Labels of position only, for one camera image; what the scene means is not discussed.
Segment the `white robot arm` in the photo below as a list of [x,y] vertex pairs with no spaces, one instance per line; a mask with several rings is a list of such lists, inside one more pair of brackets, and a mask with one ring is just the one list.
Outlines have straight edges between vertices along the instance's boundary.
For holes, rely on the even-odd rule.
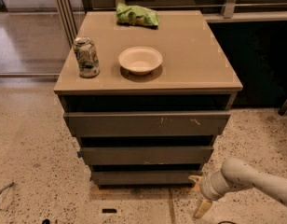
[[199,185],[202,194],[194,218],[202,218],[212,207],[212,202],[218,201],[227,193],[252,188],[287,207],[287,178],[260,172],[237,158],[224,160],[215,173],[205,176],[191,175],[188,179]]

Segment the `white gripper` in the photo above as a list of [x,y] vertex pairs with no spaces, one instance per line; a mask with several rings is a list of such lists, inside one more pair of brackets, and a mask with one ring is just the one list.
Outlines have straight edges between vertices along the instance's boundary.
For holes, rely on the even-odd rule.
[[233,188],[233,183],[224,177],[221,171],[203,178],[200,175],[190,175],[188,179],[195,184],[200,183],[201,193],[206,198],[198,200],[194,218],[202,218],[212,207],[212,201],[218,201]]

